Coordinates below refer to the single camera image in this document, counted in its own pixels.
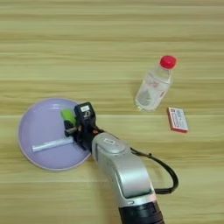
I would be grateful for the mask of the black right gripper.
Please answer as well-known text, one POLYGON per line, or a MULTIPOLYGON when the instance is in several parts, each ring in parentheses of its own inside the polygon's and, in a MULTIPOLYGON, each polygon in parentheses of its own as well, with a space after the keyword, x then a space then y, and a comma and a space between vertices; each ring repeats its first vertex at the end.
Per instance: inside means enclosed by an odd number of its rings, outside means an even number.
POLYGON ((94 138, 102 133, 94 123, 85 124, 76 123, 76 121, 65 120, 65 136, 73 137, 75 142, 84 150, 92 151, 92 142, 94 138))

